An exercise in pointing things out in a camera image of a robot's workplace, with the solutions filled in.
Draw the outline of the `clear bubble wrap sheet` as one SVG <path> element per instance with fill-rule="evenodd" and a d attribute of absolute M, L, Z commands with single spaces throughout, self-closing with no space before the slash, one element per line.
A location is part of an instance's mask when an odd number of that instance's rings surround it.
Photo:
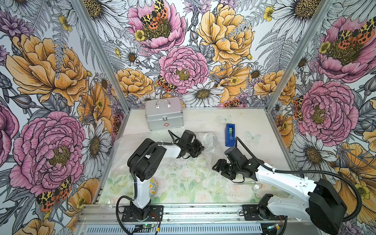
<path fill-rule="evenodd" d="M 127 165 L 131 154 L 147 138 L 147 133 L 127 135 L 115 142 L 113 161 L 100 203 L 114 204 L 122 195 L 133 197 L 133 179 Z M 197 157 L 164 157 L 151 178 L 151 202 L 156 204 L 226 203 L 226 182 L 212 170 L 221 156 L 216 136 L 198 133 L 204 151 Z"/>

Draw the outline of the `blue yellow patterned bowl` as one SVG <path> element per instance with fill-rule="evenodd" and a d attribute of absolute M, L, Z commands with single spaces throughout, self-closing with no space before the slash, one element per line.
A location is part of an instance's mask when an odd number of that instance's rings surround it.
<path fill-rule="evenodd" d="M 217 146 L 217 137 L 213 133 L 200 132 L 198 133 L 198 140 L 207 151 L 210 151 Z"/>

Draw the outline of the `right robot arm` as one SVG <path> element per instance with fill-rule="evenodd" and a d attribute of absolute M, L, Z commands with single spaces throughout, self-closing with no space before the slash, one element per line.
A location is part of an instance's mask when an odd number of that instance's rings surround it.
<path fill-rule="evenodd" d="M 271 220 L 278 216 L 297 218 L 311 221 L 327 234 L 338 234 L 347 206 L 330 182 L 280 173 L 254 156 L 247 158 L 237 147 L 227 149 L 225 156 L 225 159 L 219 159 L 212 168 L 223 177 L 233 181 L 237 175 L 241 175 L 243 178 L 274 186 L 291 196 L 282 198 L 267 193 L 258 205 L 243 207 L 245 219 L 258 217 Z"/>

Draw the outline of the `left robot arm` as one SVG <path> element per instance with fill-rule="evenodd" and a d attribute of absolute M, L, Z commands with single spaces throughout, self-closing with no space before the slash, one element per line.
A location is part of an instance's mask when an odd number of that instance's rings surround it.
<path fill-rule="evenodd" d="M 134 183 L 134 196 L 130 199 L 130 212 L 139 221 L 146 220 L 150 213 L 150 181 L 163 159 L 179 159 L 185 156 L 198 157 L 205 149 L 194 132 L 185 130 L 181 137 L 168 130 L 172 142 L 155 142 L 146 138 L 127 162 Z"/>

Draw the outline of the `silver scissors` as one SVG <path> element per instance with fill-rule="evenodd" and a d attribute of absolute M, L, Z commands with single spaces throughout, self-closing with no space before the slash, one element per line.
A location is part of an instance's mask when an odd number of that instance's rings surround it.
<path fill-rule="evenodd" d="M 257 185 L 258 182 L 257 181 L 244 181 L 244 182 L 235 182 L 234 183 L 235 185 Z"/>

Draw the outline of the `blue tape dispenser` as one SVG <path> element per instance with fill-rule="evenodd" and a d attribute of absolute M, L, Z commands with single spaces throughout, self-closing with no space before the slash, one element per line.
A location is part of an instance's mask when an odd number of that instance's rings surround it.
<path fill-rule="evenodd" d="M 236 145 L 235 125 L 227 123 L 225 127 L 225 146 L 234 147 Z"/>

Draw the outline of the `silver aluminium case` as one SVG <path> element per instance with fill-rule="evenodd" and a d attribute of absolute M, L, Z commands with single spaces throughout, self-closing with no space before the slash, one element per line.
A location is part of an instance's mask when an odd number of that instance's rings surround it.
<path fill-rule="evenodd" d="M 180 98 L 146 101 L 145 118 L 150 131 L 184 126 Z"/>

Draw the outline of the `upside-down yellow blue bowl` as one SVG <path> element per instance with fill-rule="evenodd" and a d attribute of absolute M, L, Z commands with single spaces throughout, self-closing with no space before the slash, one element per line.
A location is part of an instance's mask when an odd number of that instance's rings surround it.
<path fill-rule="evenodd" d="M 158 192 L 159 183 L 156 179 L 151 178 L 149 182 L 149 196 L 154 198 Z"/>

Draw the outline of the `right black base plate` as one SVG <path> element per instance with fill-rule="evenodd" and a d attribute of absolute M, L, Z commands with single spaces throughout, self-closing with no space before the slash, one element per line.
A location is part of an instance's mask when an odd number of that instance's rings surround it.
<path fill-rule="evenodd" d="M 274 215 L 266 206 L 260 207 L 256 204 L 242 205 L 242 214 L 246 221 L 282 221 L 285 216 Z"/>

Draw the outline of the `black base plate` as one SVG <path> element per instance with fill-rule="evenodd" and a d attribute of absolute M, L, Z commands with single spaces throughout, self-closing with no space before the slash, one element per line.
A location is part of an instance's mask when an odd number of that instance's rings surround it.
<path fill-rule="evenodd" d="M 146 206 L 140 209 L 136 206 L 126 206 L 121 217 L 122 222 L 161 222 L 164 206 Z"/>
<path fill-rule="evenodd" d="M 285 216 L 274 215 L 266 206 L 260 207 L 256 204 L 242 205 L 242 214 L 246 221 L 282 221 Z"/>

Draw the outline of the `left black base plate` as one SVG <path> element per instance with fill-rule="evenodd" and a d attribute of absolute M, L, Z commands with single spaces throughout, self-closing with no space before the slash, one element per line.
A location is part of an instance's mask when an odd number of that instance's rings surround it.
<path fill-rule="evenodd" d="M 122 222 L 161 222 L 164 206 L 146 206 L 140 209 L 136 206 L 126 206 L 121 217 Z"/>

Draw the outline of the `aluminium front rail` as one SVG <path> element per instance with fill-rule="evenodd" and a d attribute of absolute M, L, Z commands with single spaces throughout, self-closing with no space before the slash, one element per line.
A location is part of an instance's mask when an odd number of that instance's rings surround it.
<path fill-rule="evenodd" d="M 78 220 L 78 225 L 124 225 L 137 223 L 167 224 L 217 224 L 217 223 L 272 223 L 280 221 L 246 221 L 242 214 L 242 203 L 235 204 L 158 204 L 164 206 L 164 215 L 161 222 L 122 222 L 121 217 L 125 205 L 120 207 L 116 214 L 115 207 L 90 205 L 85 208 Z"/>

